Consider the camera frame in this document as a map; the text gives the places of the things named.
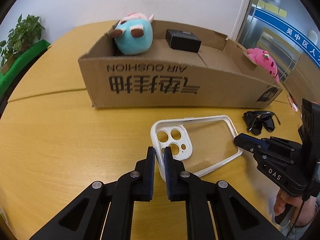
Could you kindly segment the person's right hand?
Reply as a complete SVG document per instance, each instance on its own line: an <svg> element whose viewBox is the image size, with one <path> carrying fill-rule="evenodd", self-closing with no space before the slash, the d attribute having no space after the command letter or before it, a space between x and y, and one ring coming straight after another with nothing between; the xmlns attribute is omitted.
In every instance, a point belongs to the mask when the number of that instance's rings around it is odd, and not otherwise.
<svg viewBox="0 0 320 240"><path fill-rule="evenodd" d="M310 197L302 206L303 200L301 197L292 197L280 189L273 207L274 214L276 216L282 214L285 211L285 205L290 204L296 208L292 216L295 226L306 226L312 221L317 212L316 200L315 197Z"/></svg>

